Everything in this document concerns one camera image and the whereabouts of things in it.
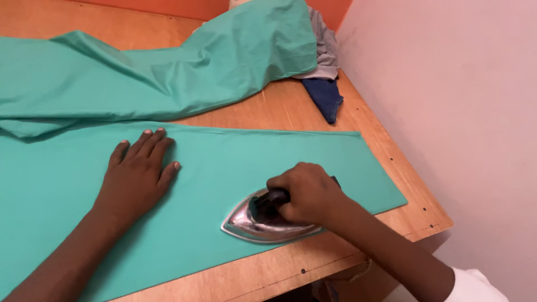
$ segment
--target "wooden table top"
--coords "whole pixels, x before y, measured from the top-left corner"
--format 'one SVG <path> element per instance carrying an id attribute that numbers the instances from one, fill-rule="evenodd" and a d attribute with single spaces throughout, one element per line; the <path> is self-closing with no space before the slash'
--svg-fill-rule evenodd
<path id="1" fill-rule="evenodd" d="M 202 23 L 64 0 L 0 0 L 0 20 L 1 36 L 48 39 L 81 30 L 122 50 L 178 46 Z M 411 241 L 452 227 L 449 216 L 342 71 L 339 78 L 339 91 L 345 100 L 335 126 L 326 123 L 302 84 L 292 79 L 272 82 L 239 103 L 174 123 L 246 129 L 360 131 L 409 202 L 376 217 Z M 117 301 L 262 301 L 364 259 L 365 255 L 349 243 L 325 232 Z"/>

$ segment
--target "wall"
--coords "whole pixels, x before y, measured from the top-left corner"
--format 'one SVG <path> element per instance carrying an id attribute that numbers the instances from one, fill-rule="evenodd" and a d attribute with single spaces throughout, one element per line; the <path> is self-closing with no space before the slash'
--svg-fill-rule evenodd
<path id="1" fill-rule="evenodd" d="M 81 2 L 114 6 L 138 11 L 161 13 L 196 20 L 208 21 L 225 13 L 229 0 L 80 0 Z M 306 0 L 314 9 L 321 12 L 326 25 L 339 28 L 352 0 Z"/>
<path id="2" fill-rule="evenodd" d="M 537 297 L 537 5 L 354 0 L 343 70 L 455 222 L 435 252 Z"/>

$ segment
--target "teal fabric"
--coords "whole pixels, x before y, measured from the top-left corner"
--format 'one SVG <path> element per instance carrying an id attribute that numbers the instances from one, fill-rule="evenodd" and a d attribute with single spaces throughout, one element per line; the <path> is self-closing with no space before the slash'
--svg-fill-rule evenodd
<path id="1" fill-rule="evenodd" d="M 122 139 L 165 126 L 182 169 L 169 194 L 114 247 L 81 301 L 103 301 L 277 245 L 220 230 L 245 196 L 299 161 L 321 164 L 368 211 L 406 203 L 359 132 L 191 127 L 137 121 L 76 124 L 38 139 L 0 130 L 0 299 L 34 270 L 91 208 Z"/>
<path id="2" fill-rule="evenodd" d="M 83 32 L 0 38 L 0 128 L 24 138 L 81 119 L 171 120 L 237 102 L 317 66 L 303 0 L 254 0 L 181 46 L 119 51 Z"/>

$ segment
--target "clothes iron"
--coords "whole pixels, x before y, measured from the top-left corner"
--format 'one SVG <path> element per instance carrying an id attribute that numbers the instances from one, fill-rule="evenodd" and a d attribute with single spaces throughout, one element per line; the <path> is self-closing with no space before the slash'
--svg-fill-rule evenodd
<path id="1" fill-rule="evenodd" d="M 277 207 L 291 202 L 284 189 L 261 189 L 244 198 L 226 217 L 222 231 L 258 243 L 283 243 L 322 231 L 315 225 L 294 224 L 285 220 Z"/>

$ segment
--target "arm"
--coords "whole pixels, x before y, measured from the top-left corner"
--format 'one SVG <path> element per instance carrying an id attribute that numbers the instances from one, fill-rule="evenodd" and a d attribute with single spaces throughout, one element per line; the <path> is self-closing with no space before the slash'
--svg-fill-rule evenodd
<path id="1" fill-rule="evenodd" d="M 174 140 L 165 130 L 145 130 L 129 148 L 121 141 L 110 157 L 93 208 L 58 248 L 4 302 L 75 301 L 99 263 L 167 192 L 179 169 L 162 159 Z"/>
<path id="2" fill-rule="evenodd" d="M 420 302 L 443 302 L 455 284 L 453 270 L 397 234 L 347 197 L 316 164 L 299 163 L 267 181 L 291 202 L 279 211 L 292 222 L 322 225 L 369 255 Z"/>

